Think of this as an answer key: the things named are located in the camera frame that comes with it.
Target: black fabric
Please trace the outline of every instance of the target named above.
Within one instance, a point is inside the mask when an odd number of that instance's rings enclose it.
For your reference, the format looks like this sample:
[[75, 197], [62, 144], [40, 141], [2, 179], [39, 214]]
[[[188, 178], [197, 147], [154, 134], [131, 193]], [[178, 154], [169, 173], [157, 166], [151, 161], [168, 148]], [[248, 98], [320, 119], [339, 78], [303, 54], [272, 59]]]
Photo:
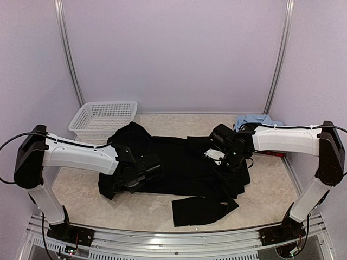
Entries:
[[202, 197], [174, 200], [172, 202], [174, 225], [189, 226], [213, 223], [239, 207], [236, 202], [232, 201], [231, 203], [232, 205], [228, 207]]
[[[156, 153], [163, 166], [164, 175], [147, 181], [138, 192], [195, 196], [172, 202], [176, 225], [202, 225], [213, 223], [238, 207], [233, 201], [250, 183], [246, 162], [242, 173], [228, 174], [227, 182], [221, 180], [214, 161], [203, 154], [215, 148], [207, 136], [187, 139], [151, 136], [142, 126], [131, 122], [119, 129], [108, 142], [126, 145], [134, 157]], [[114, 196], [110, 178], [100, 173], [99, 191], [105, 197]]]

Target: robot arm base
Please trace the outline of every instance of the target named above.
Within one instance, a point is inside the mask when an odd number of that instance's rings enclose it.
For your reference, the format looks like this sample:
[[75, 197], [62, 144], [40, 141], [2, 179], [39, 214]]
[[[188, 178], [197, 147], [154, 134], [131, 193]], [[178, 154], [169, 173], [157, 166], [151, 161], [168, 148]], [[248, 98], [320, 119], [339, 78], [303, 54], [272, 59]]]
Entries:
[[289, 217], [292, 206], [288, 209], [280, 225], [266, 227], [259, 231], [263, 246], [298, 239], [299, 236], [304, 237], [306, 235], [303, 223], [296, 222]]
[[63, 209], [65, 214], [64, 222], [58, 225], [49, 225], [47, 236], [67, 243], [90, 247], [95, 231], [85, 227], [71, 225], [64, 206]]

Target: metal pole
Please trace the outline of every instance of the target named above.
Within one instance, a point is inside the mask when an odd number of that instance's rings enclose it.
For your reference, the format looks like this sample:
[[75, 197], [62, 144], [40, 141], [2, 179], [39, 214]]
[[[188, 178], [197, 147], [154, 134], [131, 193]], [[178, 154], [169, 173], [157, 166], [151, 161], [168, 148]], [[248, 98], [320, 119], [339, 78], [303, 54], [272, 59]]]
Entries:
[[71, 76], [71, 81], [72, 81], [72, 85], [74, 88], [74, 92], [75, 92], [78, 104], [81, 107], [85, 103], [85, 100], [83, 98], [80, 84], [78, 82], [75, 65], [71, 55], [69, 38], [67, 34], [65, 17], [64, 17], [63, 2], [62, 0], [54, 0], [54, 4], [55, 4], [56, 18], [57, 18], [58, 26], [59, 26], [60, 37], [61, 37], [61, 41], [63, 45], [63, 51], [65, 54], [66, 64]]
[[272, 77], [271, 87], [270, 87], [269, 94], [267, 96], [267, 100], [266, 100], [263, 114], [268, 114], [270, 112], [271, 105], [272, 105], [272, 102], [273, 102], [273, 99], [275, 96], [275, 92], [277, 89], [279, 77], [280, 77], [281, 70], [282, 70], [282, 65], [284, 62], [284, 57], [286, 54], [287, 43], [288, 43], [288, 39], [289, 39], [289, 33], [290, 33], [291, 25], [292, 25], [293, 8], [294, 8], [294, 0], [287, 0], [285, 23], [283, 25], [280, 50], [278, 52], [275, 72], [274, 72], [273, 77]]

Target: white backdrop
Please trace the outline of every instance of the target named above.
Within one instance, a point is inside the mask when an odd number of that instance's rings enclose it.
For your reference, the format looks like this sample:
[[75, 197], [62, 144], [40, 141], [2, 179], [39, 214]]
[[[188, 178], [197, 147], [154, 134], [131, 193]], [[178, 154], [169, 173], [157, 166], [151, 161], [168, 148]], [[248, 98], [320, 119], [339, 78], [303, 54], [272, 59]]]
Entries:
[[86, 102], [140, 113], [261, 113], [286, 1], [74, 0], [65, 17]]

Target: red object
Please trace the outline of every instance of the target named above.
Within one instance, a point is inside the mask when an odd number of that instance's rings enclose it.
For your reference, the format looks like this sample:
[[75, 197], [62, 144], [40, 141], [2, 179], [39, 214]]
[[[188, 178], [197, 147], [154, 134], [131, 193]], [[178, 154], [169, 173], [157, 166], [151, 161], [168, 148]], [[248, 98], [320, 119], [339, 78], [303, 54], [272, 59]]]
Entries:
[[277, 156], [277, 157], [282, 157], [282, 158], [284, 158], [286, 156], [286, 153], [273, 152], [273, 151], [257, 151], [256, 153], [261, 153], [261, 154], [265, 154], [265, 155], [272, 155], [272, 156]]

